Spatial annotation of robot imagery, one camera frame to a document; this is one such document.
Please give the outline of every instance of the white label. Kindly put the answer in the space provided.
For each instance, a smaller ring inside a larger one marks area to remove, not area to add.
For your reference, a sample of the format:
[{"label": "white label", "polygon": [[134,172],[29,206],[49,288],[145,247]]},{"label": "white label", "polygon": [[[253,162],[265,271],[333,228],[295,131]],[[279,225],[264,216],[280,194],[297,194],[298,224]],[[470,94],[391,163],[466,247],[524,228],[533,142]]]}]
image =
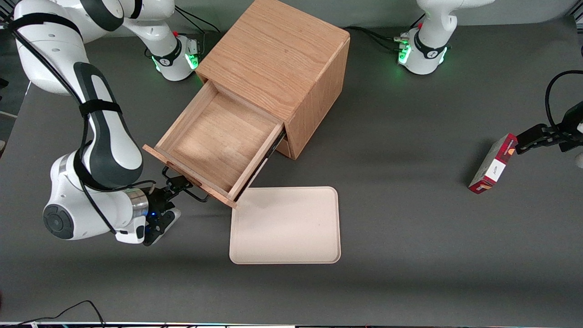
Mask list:
[{"label": "white label", "polygon": [[497,159],[494,159],[488,168],[488,171],[486,171],[486,176],[494,180],[494,182],[498,182],[498,178],[502,175],[502,171],[505,167],[506,164],[500,162]]}]

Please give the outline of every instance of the wood grain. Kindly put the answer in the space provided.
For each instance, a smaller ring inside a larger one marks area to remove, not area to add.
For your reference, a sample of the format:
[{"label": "wood grain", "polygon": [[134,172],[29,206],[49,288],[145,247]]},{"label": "wood grain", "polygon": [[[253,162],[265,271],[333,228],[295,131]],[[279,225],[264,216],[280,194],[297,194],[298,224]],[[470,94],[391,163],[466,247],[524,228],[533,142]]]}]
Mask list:
[{"label": "wood grain", "polygon": [[197,176],[196,172],[193,172],[192,170],[185,168],[178,160],[172,158],[172,156],[170,156],[169,154],[165,153],[164,151],[158,151],[148,145],[144,145],[142,148],[155,158],[159,159],[170,169],[178,172],[178,174],[185,176],[188,179],[188,181],[198,186],[212,197],[218,199],[219,201],[225,203],[226,205],[232,208],[237,208],[237,203],[235,203],[231,199],[227,198],[223,193],[221,193],[218,190],[218,187],[213,186],[212,183],[208,181],[205,181],[203,177]]},{"label": "wood grain", "polygon": [[239,177],[237,182],[233,185],[233,188],[231,188],[231,191],[229,191],[230,198],[237,197],[237,195],[239,194],[241,189],[244,187],[247,180],[249,180],[251,178],[251,175],[253,175],[253,172],[255,171],[257,166],[259,166],[261,164],[261,161],[263,160],[263,158],[265,158],[267,151],[273,145],[273,141],[278,137],[278,135],[282,131],[283,131],[283,122],[276,125],[273,128],[273,130],[271,131],[271,133],[269,134],[269,136],[267,137],[267,140],[271,141],[271,142],[265,142],[261,146],[261,148],[259,148],[259,150],[255,154],[255,156],[253,156],[253,159],[251,160],[249,165],[247,165],[247,167],[245,168],[245,171],[243,171],[243,173],[241,174],[241,176]]},{"label": "wood grain", "polygon": [[348,32],[276,0],[256,0],[196,72],[289,121]]},{"label": "wood grain", "polygon": [[166,151],[229,192],[275,127],[262,114],[218,93]]},{"label": "wood grain", "polygon": [[244,98],[237,96],[232,91],[230,91],[227,88],[225,88],[224,86],[219,85],[216,82],[213,82],[213,84],[215,85],[215,87],[217,88],[217,90],[220,93],[225,94],[226,96],[228,96],[229,98],[231,98],[231,99],[235,100],[236,102],[242,104],[243,106],[247,106],[248,108],[252,109],[256,113],[259,113],[259,114],[263,115],[267,120],[273,121],[274,123],[281,122],[281,120],[279,118],[274,117],[273,115],[267,113],[266,111],[262,110],[261,108],[257,107],[256,105],[248,102]]},{"label": "wood grain", "polygon": [[188,126],[194,122],[202,111],[215,98],[218,91],[213,83],[206,83],[198,91],[196,96],[190,101],[188,106],[178,116],[176,121],[170,126],[166,133],[162,136],[156,147],[163,149],[171,149],[174,143],[182,138],[187,131]]},{"label": "wood grain", "polygon": [[330,65],[286,123],[290,157],[297,159],[342,91],[350,39],[338,48]]}]

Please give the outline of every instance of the red box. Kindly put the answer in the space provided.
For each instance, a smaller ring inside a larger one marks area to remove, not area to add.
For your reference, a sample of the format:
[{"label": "red box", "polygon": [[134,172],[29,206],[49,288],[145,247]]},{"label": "red box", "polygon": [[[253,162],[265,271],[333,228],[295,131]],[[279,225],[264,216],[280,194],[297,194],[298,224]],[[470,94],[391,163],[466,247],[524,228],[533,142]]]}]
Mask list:
[{"label": "red box", "polygon": [[517,143],[516,137],[510,133],[498,140],[490,148],[468,188],[476,194],[481,194],[492,188],[498,182],[508,160],[516,151]]}]

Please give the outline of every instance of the green led light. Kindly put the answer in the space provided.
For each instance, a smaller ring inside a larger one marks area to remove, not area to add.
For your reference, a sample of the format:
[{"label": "green led light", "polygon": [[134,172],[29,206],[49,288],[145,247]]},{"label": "green led light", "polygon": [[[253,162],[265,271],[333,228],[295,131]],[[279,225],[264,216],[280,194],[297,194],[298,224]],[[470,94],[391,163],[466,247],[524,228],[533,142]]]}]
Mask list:
[{"label": "green led light", "polygon": [[445,47],[445,49],[443,49],[443,55],[441,55],[441,59],[439,60],[439,63],[441,64],[443,62],[443,59],[445,58],[445,53],[447,52],[447,47]]},{"label": "green led light", "polygon": [[409,59],[409,54],[411,53],[411,46],[407,45],[405,49],[401,50],[401,55],[399,55],[399,62],[405,64],[407,59]]},{"label": "green led light", "polygon": [[196,67],[198,67],[197,55],[184,54],[184,57],[186,58],[186,61],[188,61],[188,65],[190,65],[191,69],[195,69]]},{"label": "green led light", "polygon": [[154,64],[156,65],[156,70],[160,72],[160,67],[158,67],[158,63],[156,62],[156,60],[154,59],[154,56],[152,56],[152,61],[154,62]]}]

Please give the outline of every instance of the cable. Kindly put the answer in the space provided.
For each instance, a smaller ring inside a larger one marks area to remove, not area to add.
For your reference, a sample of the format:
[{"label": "cable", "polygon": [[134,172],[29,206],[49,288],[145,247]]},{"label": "cable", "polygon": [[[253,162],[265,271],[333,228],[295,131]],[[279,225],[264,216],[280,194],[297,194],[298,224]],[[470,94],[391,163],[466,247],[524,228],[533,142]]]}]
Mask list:
[{"label": "cable", "polygon": [[573,69],[573,70],[570,70],[570,71],[564,71],[564,72],[561,72],[561,73],[557,74],[549,82],[549,85],[547,86],[547,89],[545,91],[545,110],[546,110],[546,114],[547,114],[547,118],[549,120],[550,126],[557,132],[557,134],[559,135],[559,137],[561,137],[561,139],[563,139],[563,141],[568,142],[571,145],[583,146],[583,142],[569,139],[569,137],[566,136],[564,132],[559,131],[559,128],[557,127],[557,124],[555,124],[555,122],[553,120],[553,115],[550,112],[550,105],[549,105],[550,91],[553,89],[554,83],[557,82],[557,80],[560,79],[561,76],[565,76],[565,75],[569,75],[569,74],[581,74],[581,75],[583,75],[583,71],[580,71],[578,69]]},{"label": "cable", "polygon": [[374,42],[376,42],[376,43],[377,43],[379,46],[381,46],[381,47],[383,47],[383,48],[385,48],[385,49],[387,49],[387,50],[389,50],[389,51],[395,51],[395,52],[399,52],[399,51],[401,51],[401,50],[400,50],[400,49],[398,49],[398,48],[389,47],[389,46],[387,46],[386,44],[383,44],[383,43],[381,42],[381,40],[382,40],[382,41],[392,41],[392,39],[391,39],[391,38],[389,38],[389,37],[386,37],[386,36],[383,36],[383,35],[380,35],[380,34],[378,34],[378,33],[376,33],[376,32],[373,32],[373,31],[371,31],[371,30],[369,30],[369,29],[365,29],[365,28],[363,28],[363,27],[358,27],[358,26],[348,26],[348,27],[345,27],[344,29],[345,29],[345,30],[358,30],[358,31],[364,32],[364,34],[368,35],[368,36],[369,36],[369,37],[370,37],[370,38],[371,38],[371,39],[372,39]]},{"label": "cable", "polygon": [[[169,169],[169,167],[168,167],[168,166],[165,166],[165,167],[162,169],[162,176],[164,176],[164,177],[166,178],[166,185],[169,185],[169,183],[170,183],[170,179],[173,179],[173,178],[171,178],[171,177],[169,177],[169,176],[168,176],[168,174],[167,174],[167,172],[168,172],[168,169]],[[201,202],[201,203],[206,203],[207,201],[209,201],[209,194],[207,194],[205,198],[200,198],[200,197],[198,197],[197,195],[195,195],[195,194],[193,194],[192,192],[190,192],[189,190],[187,190],[187,188],[184,188],[184,189],[182,189],[182,191],[184,191],[184,192],[185,192],[185,193],[187,193],[189,196],[191,196],[192,198],[194,198],[194,199],[198,200],[198,201],[199,201],[199,202]],[[174,197],[178,196],[178,194],[179,194],[179,193],[180,193],[180,191],[179,191],[179,192],[177,192],[177,193],[175,193],[174,195],[172,195],[172,197],[170,197],[169,199],[172,199],[172,198],[174,198]]]},{"label": "cable", "polygon": [[415,25],[417,25],[417,23],[419,23],[420,20],[422,20],[425,17],[425,13],[423,13],[423,15],[421,15],[421,17],[417,18],[417,20],[411,24],[411,26],[409,26],[410,29],[414,28]]},{"label": "cable", "polygon": [[366,34],[371,34],[371,35],[373,35],[375,37],[378,37],[379,39],[386,40],[386,41],[392,41],[393,40],[392,37],[387,37],[387,36],[384,36],[384,35],[380,35],[380,34],[378,34],[375,31],[372,31],[372,30],[369,30],[369,29],[365,29],[364,27],[360,27],[360,26],[347,26],[344,29],[345,30],[362,31],[362,32],[365,32]]},{"label": "cable", "polygon": [[0,9],[2,9],[2,11],[4,11],[6,13],[6,18],[5,19],[7,19],[9,17],[8,15],[10,15],[10,11],[7,11],[6,8],[4,8],[1,5],[0,5]]},{"label": "cable", "polygon": [[5,10],[6,14],[7,14],[7,15],[5,15],[4,19],[2,20],[2,23],[6,24],[6,23],[9,23],[12,21],[11,17],[12,17],[12,15],[14,15],[14,7],[11,7],[11,8],[12,8],[11,11],[7,11],[4,7],[2,7],[2,9]]},{"label": "cable", "polygon": [[[81,138],[81,145],[79,146],[79,149],[77,149],[77,156],[79,157],[79,160],[81,163],[83,163],[83,150],[85,149],[85,141],[87,140],[87,131],[89,129],[88,125],[89,124],[87,122],[87,118],[84,118],[83,119],[83,137]],[[85,194],[85,197],[87,197],[87,200],[89,200],[89,203],[91,203],[91,206],[93,207],[93,209],[97,212],[99,217],[107,225],[107,228],[110,230],[110,232],[113,233],[114,235],[117,234],[117,232],[115,231],[115,229],[113,228],[111,223],[109,223],[106,216],[103,214],[103,212],[101,211],[99,206],[97,206],[97,204],[95,203],[95,201],[93,200],[93,198],[91,197],[89,192],[87,191],[87,187],[85,186],[84,182],[81,181],[81,179],[79,179],[79,184],[81,185],[81,189],[83,190],[83,194]]]},{"label": "cable", "polygon": [[195,22],[191,21],[191,20],[190,20],[190,18],[186,17],[186,15],[185,15],[185,14],[183,14],[181,11],[176,11],[176,12],[177,12],[177,13],[179,13],[179,14],[180,14],[182,17],[184,17],[184,18],[185,18],[187,21],[189,21],[189,22],[190,22],[190,24],[192,24],[192,25],[196,26],[196,28],[197,28],[199,31],[201,31],[201,33],[202,33],[202,34],[205,34],[205,33],[206,33],[205,31],[203,31],[203,30],[201,29],[201,27],[200,27],[200,26],[196,25],[196,23],[195,23]]},{"label": "cable", "polygon": [[220,30],[219,30],[219,28],[218,28],[218,27],[216,27],[215,25],[213,25],[213,24],[211,24],[211,23],[209,23],[209,22],[205,21],[204,19],[202,19],[202,18],[200,18],[200,17],[198,17],[198,16],[196,16],[196,15],[194,15],[194,14],[192,14],[192,13],[189,13],[189,12],[185,11],[184,9],[180,8],[179,6],[175,6],[175,8],[176,8],[176,10],[178,10],[178,11],[181,11],[181,12],[183,12],[183,13],[185,13],[185,14],[189,15],[189,16],[192,16],[192,17],[194,17],[194,18],[196,18],[196,19],[200,20],[200,21],[201,21],[201,22],[203,22],[203,23],[206,23],[206,24],[208,24],[208,25],[212,26],[212,27],[213,27],[213,28],[214,28],[214,29],[217,31],[217,33],[220,33]]},{"label": "cable", "polygon": [[[67,90],[67,92],[73,97],[73,99],[75,100],[77,105],[80,106],[82,103],[81,98],[75,92],[75,90],[69,84],[69,82],[67,82],[65,80],[65,78],[61,75],[61,73],[59,71],[57,71],[57,69],[50,62],[48,62],[48,60],[46,58],[44,58],[43,55],[36,48],[34,48],[34,46],[32,46],[30,44],[30,42],[28,40],[26,40],[17,30],[12,30],[12,35],[14,35],[14,37],[23,46],[25,46],[55,76],[55,78],[61,83],[61,85],[63,85],[63,87]],[[88,128],[89,123],[87,120],[88,120],[88,118],[83,119],[83,136],[82,136],[82,140],[81,140],[81,145],[80,145],[79,149],[77,150],[77,155],[82,163],[83,163],[83,150],[85,148],[85,142],[87,140],[87,132],[89,130],[89,128]],[[97,204],[95,203],[95,201],[93,200],[93,198],[91,197],[89,192],[87,191],[87,187],[85,186],[84,182],[82,182],[81,179],[79,179],[79,183],[81,184],[81,189],[83,190],[85,197],[87,197],[87,200],[89,200],[89,203],[91,203],[91,206],[93,207],[93,209],[97,212],[99,217],[107,225],[107,228],[111,231],[111,233],[113,233],[115,235],[116,234],[115,229],[109,223],[109,221],[107,220],[105,215],[102,213],[102,211],[99,209],[99,207],[97,206]],[[137,186],[137,185],[142,184],[142,183],[145,183],[145,182],[139,182],[139,183],[135,183],[135,184],[132,184],[129,186],[125,186],[125,187],[121,187],[121,188],[117,188],[117,189],[112,189],[112,190],[98,190],[98,191],[107,191],[107,192],[121,191],[121,190],[127,189],[127,188],[132,187],[132,186]]]},{"label": "cable", "polygon": [[186,19],[187,21],[189,21],[192,25],[196,26],[196,28],[201,31],[202,33],[202,51],[201,51],[201,56],[204,55],[205,53],[205,41],[206,41],[206,32],[200,28],[200,26],[198,26],[195,22],[193,22],[191,19],[189,19],[188,17],[186,17],[181,11],[176,11],[177,13],[179,13],[182,17],[184,17],[184,19]]},{"label": "cable", "polygon": [[55,76],[59,83],[61,83],[65,90],[67,90],[67,92],[73,97],[77,105],[80,106],[82,103],[81,98],[79,95],[77,95],[69,82],[67,82],[61,75],[61,73],[57,71],[57,69],[50,62],[48,62],[48,60],[44,58],[43,55],[20,34],[20,32],[17,30],[12,30],[12,35]]},{"label": "cable", "polygon": [[13,326],[20,326],[22,324],[26,324],[26,323],[30,323],[30,322],[36,322],[36,321],[40,321],[40,320],[53,320],[53,319],[56,319],[56,318],[62,316],[68,310],[71,310],[72,308],[74,308],[74,307],[76,307],[78,305],[81,305],[83,303],[89,303],[89,304],[91,304],[91,306],[95,310],[95,313],[97,313],[97,316],[99,317],[99,322],[101,323],[101,328],[105,328],[106,322],[105,322],[105,320],[103,320],[103,317],[101,316],[101,313],[99,313],[99,310],[97,309],[97,307],[95,306],[95,304],[93,304],[93,302],[90,301],[90,300],[88,300],[88,299],[86,299],[85,301],[81,301],[81,302],[79,302],[79,303],[77,303],[77,304],[75,304],[73,306],[70,306],[70,307],[64,309],[61,313],[57,314],[56,316],[52,316],[52,317],[51,316],[38,317],[36,319],[22,321],[22,322],[17,323],[17,324],[5,324],[5,325],[0,326],[0,327],[13,327]]}]

